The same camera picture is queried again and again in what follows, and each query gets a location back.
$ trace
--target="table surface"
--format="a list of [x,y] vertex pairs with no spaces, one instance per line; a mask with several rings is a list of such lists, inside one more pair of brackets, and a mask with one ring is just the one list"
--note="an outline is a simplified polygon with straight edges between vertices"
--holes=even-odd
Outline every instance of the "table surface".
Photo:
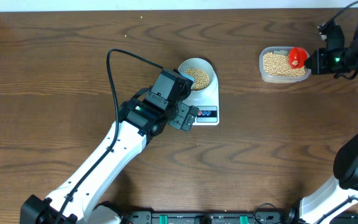
[[[114,107],[110,48],[177,68],[206,58],[219,77],[221,120],[189,133],[166,127],[101,200],[123,210],[289,207],[333,173],[337,150],[358,133],[358,78],[262,81],[270,46],[324,47],[316,26],[337,9],[0,13],[0,223],[58,187],[101,142]],[[349,40],[358,9],[338,19]],[[111,59],[119,103],[159,70]],[[358,212],[358,206],[352,207]]]

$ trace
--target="digital scale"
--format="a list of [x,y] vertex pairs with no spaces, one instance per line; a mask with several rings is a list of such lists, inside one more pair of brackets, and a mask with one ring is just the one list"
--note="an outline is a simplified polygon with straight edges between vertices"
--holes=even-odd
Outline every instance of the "digital scale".
[[218,77],[211,64],[201,58],[185,60],[178,68],[184,73],[189,68],[204,70],[209,76],[209,85],[204,90],[191,91],[190,96],[183,100],[186,105],[197,106],[200,111],[193,125],[213,126],[219,124],[219,85]]

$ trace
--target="white wall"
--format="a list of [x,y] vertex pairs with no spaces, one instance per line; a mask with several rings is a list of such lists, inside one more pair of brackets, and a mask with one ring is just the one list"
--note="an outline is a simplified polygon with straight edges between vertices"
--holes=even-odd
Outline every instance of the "white wall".
[[0,12],[344,7],[355,0],[0,0]]

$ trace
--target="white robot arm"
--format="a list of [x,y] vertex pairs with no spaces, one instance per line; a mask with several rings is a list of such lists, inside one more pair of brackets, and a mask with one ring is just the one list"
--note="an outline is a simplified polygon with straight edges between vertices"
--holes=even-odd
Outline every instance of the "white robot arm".
[[[336,78],[345,77],[340,72],[350,68],[358,72],[358,26],[351,47],[343,48],[343,42],[333,38],[341,35],[341,29],[331,20],[319,27],[320,34],[328,38],[327,48],[319,49],[306,61],[314,75],[337,73]],[[358,202],[358,135],[341,148],[334,163],[334,175],[315,193],[301,199],[298,208],[298,223],[328,224],[334,217]]]
[[[48,194],[47,198],[52,199],[50,203],[52,208],[59,210],[62,207],[67,194],[70,193],[75,184],[84,176],[85,172],[106,152],[114,137],[114,131],[115,122],[102,143],[80,168],[58,189]],[[146,136],[141,136],[138,132],[139,129],[127,121],[123,121],[119,124],[119,135],[113,147],[114,150],[102,160],[97,168],[95,168],[80,185],[75,197],[68,203],[64,210],[64,216],[69,217],[71,214],[75,214],[77,216],[77,223],[88,223],[90,221],[91,213],[104,191],[110,186],[122,168],[124,168],[133,157],[142,152],[146,146]],[[111,216],[105,217],[108,218],[109,223],[119,221],[117,214],[114,214],[114,212],[111,211],[108,214],[114,217],[113,219]]]

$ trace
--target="black cable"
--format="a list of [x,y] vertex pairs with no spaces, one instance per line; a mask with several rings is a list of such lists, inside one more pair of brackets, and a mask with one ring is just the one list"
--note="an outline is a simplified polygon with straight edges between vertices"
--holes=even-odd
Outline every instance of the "black cable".
[[[270,205],[271,207],[273,207],[274,209],[276,209],[276,206],[272,205],[271,203],[263,203],[262,205],[259,205],[255,210],[254,210],[254,220],[255,222],[257,222],[258,224],[262,224],[259,219],[256,218],[256,212],[257,210],[259,210],[261,207],[263,206],[266,206],[266,205]],[[279,221],[279,222],[276,222],[276,223],[273,223],[273,224],[280,224],[282,223],[282,221]]]
[[130,55],[130,56],[135,57],[143,62],[146,62],[153,66],[156,66],[157,68],[163,69],[163,67],[161,65],[157,65],[156,63],[153,63],[149,60],[146,60],[140,56],[137,56],[136,54],[132,54],[125,50],[121,50],[121,49],[110,49],[109,50],[109,52],[107,53],[107,58],[106,58],[106,66],[107,66],[107,74],[109,76],[109,81],[110,81],[110,87],[111,87],[111,91],[112,91],[112,98],[114,99],[114,109],[116,110],[116,129],[114,130],[114,138],[113,138],[110,146],[106,149],[106,152],[104,152],[103,155],[91,166],[91,168],[89,168],[89,170],[86,171],[84,176],[81,177],[81,179],[76,183],[76,185],[73,187],[73,189],[70,191],[70,193],[66,196],[66,200],[63,202],[63,205],[60,208],[59,213],[56,217],[55,224],[59,224],[60,219],[62,218],[63,212],[66,209],[68,202],[72,200],[74,193],[78,190],[78,187],[84,182],[84,180],[90,175],[90,173],[92,173],[92,171],[100,164],[100,162],[112,151],[112,147],[115,145],[115,143],[117,141],[118,127],[119,127],[118,101],[117,101],[116,88],[114,87],[114,82],[112,81],[111,67],[110,67],[110,55],[111,55],[111,52],[113,52],[113,51]]
[[327,214],[324,214],[323,217],[321,217],[316,224],[320,224],[321,222],[323,222],[327,217],[329,217],[330,215],[332,215],[334,212],[338,211],[339,209],[341,209],[343,206],[345,206],[348,203],[352,203],[353,200],[358,201],[358,198],[355,196],[351,196],[349,198],[347,198],[344,202],[340,203],[337,207],[333,208],[331,211],[329,211]]
[[344,11],[348,10],[350,7],[354,6],[355,4],[358,4],[358,1],[355,1],[353,3],[350,3],[348,6],[344,7],[343,9],[341,9],[334,17],[332,17],[330,20],[328,20],[327,22],[325,22],[323,25],[319,26],[318,29],[320,31],[320,34],[322,32],[324,32],[324,30],[326,29],[327,26],[329,26],[330,24],[334,23],[334,20],[340,16]]
[[332,19],[328,20],[328,21],[333,21],[335,20],[338,16],[340,16],[344,11],[348,10],[350,7],[354,6],[355,4],[358,4],[358,1],[355,1],[353,3],[350,3],[348,6],[346,6],[345,8],[341,9]]
[[353,73],[353,75],[351,77],[347,77],[344,74],[337,73],[337,74],[334,75],[334,78],[338,79],[340,77],[343,77],[343,78],[345,78],[347,80],[353,80],[357,76],[357,74],[358,74],[358,69],[354,70],[354,73]]

